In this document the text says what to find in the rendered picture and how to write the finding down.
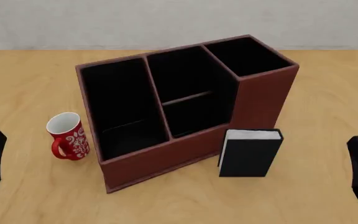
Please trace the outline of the black book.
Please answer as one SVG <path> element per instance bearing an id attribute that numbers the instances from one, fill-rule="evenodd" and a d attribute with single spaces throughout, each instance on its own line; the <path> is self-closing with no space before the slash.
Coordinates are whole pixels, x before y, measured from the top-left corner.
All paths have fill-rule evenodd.
<path id="1" fill-rule="evenodd" d="M 265 177 L 283 140 L 276 128 L 226 130 L 219 177 Z"/>

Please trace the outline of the red-brown desk caddy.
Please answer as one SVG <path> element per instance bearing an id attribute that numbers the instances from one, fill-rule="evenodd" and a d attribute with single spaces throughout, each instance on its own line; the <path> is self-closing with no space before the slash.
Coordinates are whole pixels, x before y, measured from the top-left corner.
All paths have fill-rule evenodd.
<path id="1" fill-rule="evenodd" d="M 270 129 L 299 65 L 251 35 L 76 66 L 108 193 L 219 154 L 227 129 Z"/>

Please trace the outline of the red mug with white pattern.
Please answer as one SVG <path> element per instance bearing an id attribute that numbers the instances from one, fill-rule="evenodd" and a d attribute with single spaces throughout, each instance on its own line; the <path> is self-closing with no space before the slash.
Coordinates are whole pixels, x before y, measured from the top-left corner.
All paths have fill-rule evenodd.
<path id="1" fill-rule="evenodd" d="M 51 151 L 56 158 L 77 161 L 89 154 L 90 146 L 77 113 L 55 115 L 46 124 L 46 130 L 53 137 Z"/>

